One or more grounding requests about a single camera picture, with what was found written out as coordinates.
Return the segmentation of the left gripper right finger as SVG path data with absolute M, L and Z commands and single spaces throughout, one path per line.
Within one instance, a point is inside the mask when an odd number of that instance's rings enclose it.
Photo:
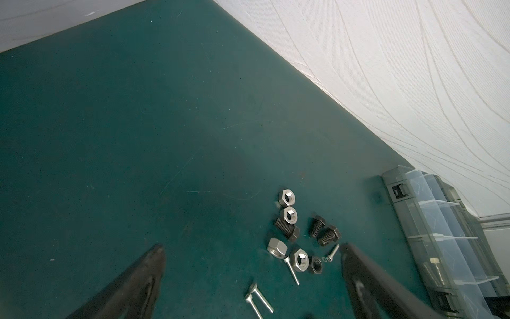
M 341 272 L 356 318 L 442 318 L 350 243 L 340 245 Z

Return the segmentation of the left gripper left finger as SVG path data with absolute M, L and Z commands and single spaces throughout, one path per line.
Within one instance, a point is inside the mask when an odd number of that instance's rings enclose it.
M 152 318 L 165 270 L 156 244 L 69 318 Z

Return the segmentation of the silver bolt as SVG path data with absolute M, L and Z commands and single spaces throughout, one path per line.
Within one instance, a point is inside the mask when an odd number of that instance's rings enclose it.
M 430 264 L 433 266 L 435 270 L 435 274 L 438 278 L 438 285 L 441 284 L 444 287 L 446 283 L 440 269 L 440 259 L 435 257 L 430 258 Z

